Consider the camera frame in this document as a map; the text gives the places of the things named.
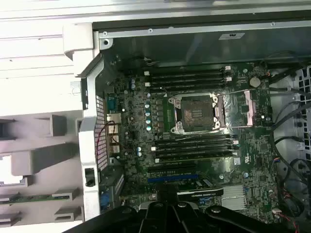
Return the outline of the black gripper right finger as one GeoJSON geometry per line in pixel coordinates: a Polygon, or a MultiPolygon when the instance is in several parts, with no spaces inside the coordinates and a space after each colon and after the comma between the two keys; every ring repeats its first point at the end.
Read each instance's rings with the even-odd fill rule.
{"type": "Polygon", "coordinates": [[[185,233],[292,233],[281,224],[269,224],[246,216],[220,204],[213,204],[203,212],[195,201],[224,194],[223,188],[179,190],[170,186],[168,208],[173,211],[185,233]]]}

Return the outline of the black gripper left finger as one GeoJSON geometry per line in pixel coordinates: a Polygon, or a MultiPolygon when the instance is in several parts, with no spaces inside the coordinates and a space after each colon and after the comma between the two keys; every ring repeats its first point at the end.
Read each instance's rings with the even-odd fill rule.
{"type": "Polygon", "coordinates": [[[146,209],[136,211],[120,206],[98,215],[69,230],[67,233],[160,233],[166,229],[170,186],[156,186],[156,201],[147,203],[146,209]]]}

